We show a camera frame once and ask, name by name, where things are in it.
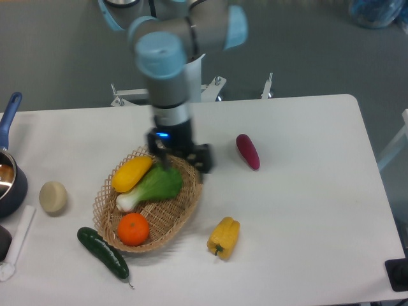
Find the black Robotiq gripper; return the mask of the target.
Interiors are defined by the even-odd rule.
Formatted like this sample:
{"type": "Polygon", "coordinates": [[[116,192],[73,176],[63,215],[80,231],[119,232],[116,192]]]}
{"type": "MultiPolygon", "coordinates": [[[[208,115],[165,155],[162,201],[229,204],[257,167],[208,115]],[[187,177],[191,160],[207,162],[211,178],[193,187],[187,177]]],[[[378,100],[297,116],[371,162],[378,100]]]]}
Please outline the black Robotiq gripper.
{"type": "Polygon", "coordinates": [[[214,161],[210,144],[195,145],[193,142],[193,130],[191,119],[166,126],[155,120],[156,126],[147,133],[147,145],[149,152],[158,157],[164,170],[170,169],[167,151],[177,157],[186,157],[187,162],[199,172],[208,174],[211,172],[214,161]]]}

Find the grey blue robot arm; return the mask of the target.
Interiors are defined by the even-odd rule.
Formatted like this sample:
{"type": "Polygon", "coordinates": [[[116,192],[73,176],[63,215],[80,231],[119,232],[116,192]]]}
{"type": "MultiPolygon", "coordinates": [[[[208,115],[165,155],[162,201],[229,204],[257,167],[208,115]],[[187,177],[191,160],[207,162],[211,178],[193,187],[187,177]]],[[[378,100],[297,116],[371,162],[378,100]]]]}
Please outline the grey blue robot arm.
{"type": "Polygon", "coordinates": [[[186,66],[203,54],[245,43],[243,8],[227,1],[149,1],[146,12],[141,1],[99,1],[98,6],[113,30],[127,32],[144,77],[154,121],[147,133],[149,152],[165,167],[171,154],[209,173],[214,165],[211,146],[193,141],[186,66]]]}

